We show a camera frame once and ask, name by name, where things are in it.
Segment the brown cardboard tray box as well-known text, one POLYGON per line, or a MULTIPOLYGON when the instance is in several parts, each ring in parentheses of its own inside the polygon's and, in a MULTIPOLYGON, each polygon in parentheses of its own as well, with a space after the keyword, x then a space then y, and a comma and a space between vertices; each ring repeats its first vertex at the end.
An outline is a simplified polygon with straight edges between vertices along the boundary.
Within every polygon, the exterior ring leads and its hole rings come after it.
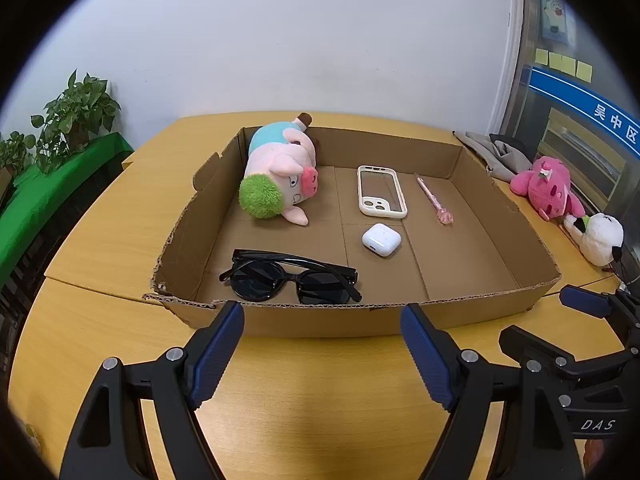
POLYGON ((256 220, 242 211, 238 189, 251 128, 243 128, 193 178, 194 194, 166 240, 151 278, 150 298, 192 327, 207 325, 233 298, 218 276, 235 249, 286 252, 351 266, 359 304, 304 306, 293 284, 273 299, 245 307, 246 329, 267 337, 395 335, 405 304, 424 307, 440 328, 494 320, 533 307, 560 279, 546 245, 461 146, 387 134, 314 128, 320 186, 304 206, 309 223, 256 220), (375 164, 398 174, 408 206, 392 222, 402 241, 382 258, 362 244, 373 224, 357 203, 357 168, 375 164), (454 216, 443 226, 416 182, 421 176, 454 216))

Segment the white earbuds case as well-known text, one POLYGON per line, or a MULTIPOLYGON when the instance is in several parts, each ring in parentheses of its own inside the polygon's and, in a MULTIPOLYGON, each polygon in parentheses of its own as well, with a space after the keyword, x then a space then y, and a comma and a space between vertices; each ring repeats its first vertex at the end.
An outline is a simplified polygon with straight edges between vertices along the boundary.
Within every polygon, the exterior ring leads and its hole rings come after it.
POLYGON ((384 223, 375 223, 362 234, 362 244, 382 258, 393 255, 399 248, 402 237, 399 232, 384 223))

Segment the black sunglasses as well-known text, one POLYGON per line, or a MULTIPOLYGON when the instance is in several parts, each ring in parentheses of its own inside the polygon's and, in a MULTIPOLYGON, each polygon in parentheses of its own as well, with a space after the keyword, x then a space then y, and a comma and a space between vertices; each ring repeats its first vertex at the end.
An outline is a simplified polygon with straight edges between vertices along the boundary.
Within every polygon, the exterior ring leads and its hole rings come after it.
POLYGON ((257 249, 235 249, 231 268, 218 276, 236 296, 250 302, 271 300, 292 283, 298 302, 305 306, 359 304, 358 278, 350 266, 257 249))

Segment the clear phone case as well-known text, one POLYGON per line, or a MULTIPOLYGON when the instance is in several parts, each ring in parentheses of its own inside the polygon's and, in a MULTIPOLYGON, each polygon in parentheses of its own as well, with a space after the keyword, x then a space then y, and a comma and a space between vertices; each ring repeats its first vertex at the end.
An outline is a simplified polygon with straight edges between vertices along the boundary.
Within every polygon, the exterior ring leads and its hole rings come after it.
POLYGON ((392 168, 361 165, 357 168, 359 210, 369 217, 402 220, 408 207, 398 174, 392 168))

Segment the pink pen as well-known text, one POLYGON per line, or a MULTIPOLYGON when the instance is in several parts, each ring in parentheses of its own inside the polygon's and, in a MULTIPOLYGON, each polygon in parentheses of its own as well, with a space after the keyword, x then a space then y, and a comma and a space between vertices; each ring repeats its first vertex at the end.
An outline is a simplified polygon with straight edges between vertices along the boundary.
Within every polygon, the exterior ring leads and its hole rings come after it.
POLYGON ((452 213, 442 206, 436 195, 432 192, 432 190, 426 184, 426 181, 421 176, 416 176, 416 182, 420 188, 422 188, 423 193, 431 202, 432 206, 435 209, 436 218, 443 226, 451 226, 454 223, 454 216, 452 213))

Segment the pig plush green hair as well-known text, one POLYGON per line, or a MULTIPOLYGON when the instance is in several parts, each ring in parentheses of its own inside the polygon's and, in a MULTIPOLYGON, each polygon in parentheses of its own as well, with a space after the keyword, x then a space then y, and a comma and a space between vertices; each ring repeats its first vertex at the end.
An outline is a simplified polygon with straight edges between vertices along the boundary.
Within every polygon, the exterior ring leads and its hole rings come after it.
POLYGON ((311 123, 308 113, 299 113, 292 122, 273 122, 253 134, 239 188, 240 206, 253 218, 309 223, 299 204, 319 187, 316 148, 306 133, 311 123))

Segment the green table cloth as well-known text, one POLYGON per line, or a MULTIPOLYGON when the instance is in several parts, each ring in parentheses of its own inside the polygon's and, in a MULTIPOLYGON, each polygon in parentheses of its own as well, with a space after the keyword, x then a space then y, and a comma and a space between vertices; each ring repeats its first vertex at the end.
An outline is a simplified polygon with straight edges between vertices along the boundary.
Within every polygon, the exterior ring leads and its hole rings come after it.
POLYGON ((15 180, 16 190, 1 211, 1 285, 58 207, 107 162, 133 151, 119 133, 111 133, 50 174, 30 166, 15 180))

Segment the pink plush toy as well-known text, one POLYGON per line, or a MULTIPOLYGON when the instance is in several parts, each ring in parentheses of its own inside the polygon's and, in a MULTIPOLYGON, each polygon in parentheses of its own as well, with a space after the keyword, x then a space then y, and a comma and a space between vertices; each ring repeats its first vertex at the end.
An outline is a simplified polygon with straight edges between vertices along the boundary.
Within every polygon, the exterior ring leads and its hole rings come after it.
POLYGON ((524 196, 536 213, 550 221, 571 214, 582 217, 584 206, 572 191, 570 170, 559 159, 541 156, 532 168, 517 174, 510 182, 510 190, 524 196))

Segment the grey folded cloth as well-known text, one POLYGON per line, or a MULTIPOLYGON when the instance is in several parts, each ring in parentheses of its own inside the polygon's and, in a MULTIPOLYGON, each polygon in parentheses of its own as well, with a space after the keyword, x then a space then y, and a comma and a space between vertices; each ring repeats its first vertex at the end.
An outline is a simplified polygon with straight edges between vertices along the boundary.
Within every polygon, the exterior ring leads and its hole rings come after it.
POLYGON ((454 131, 452 134, 484 162, 487 173, 493 178, 510 182, 520 172, 533 167, 533 162, 525 154, 524 144, 512 136, 469 131, 454 131))

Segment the white sheep plush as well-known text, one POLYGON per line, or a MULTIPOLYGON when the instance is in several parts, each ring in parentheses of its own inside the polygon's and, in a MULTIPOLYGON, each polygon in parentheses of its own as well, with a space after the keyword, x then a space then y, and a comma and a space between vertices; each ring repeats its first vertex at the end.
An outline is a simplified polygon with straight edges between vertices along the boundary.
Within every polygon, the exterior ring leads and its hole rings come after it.
POLYGON ((609 214, 575 217, 567 214, 563 226, 582 255, 594 266, 604 268, 620 262, 623 253, 624 228, 609 214))

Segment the potted green plant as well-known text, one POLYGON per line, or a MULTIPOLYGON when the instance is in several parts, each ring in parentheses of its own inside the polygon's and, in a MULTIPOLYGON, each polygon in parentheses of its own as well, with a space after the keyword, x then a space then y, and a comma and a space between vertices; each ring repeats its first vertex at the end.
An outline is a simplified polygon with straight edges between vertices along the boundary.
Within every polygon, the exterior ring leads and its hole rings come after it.
POLYGON ((120 105, 108 92, 108 80, 76 70, 65 89, 43 107, 43 113, 30 116, 39 132, 35 144, 35 164, 43 174, 64 165, 70 156, 82 152, 95 136, 111 132, 120 105))

